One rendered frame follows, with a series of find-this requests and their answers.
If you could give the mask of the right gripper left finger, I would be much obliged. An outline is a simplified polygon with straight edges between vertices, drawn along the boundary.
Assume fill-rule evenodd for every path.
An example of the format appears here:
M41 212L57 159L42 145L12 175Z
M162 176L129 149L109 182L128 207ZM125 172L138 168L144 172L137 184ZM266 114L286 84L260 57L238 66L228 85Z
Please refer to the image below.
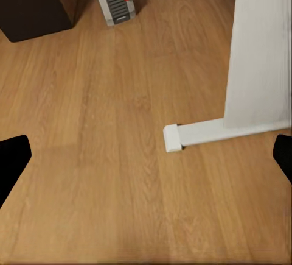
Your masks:
M0 208L31 158L26 135L0 141Z

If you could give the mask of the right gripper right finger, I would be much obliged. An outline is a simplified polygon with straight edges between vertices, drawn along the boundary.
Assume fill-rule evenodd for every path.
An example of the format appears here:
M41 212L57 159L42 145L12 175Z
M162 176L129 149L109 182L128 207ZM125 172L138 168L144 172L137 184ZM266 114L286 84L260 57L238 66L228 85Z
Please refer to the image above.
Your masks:
M273 157L292 184L292 137L281 134L277 136Z

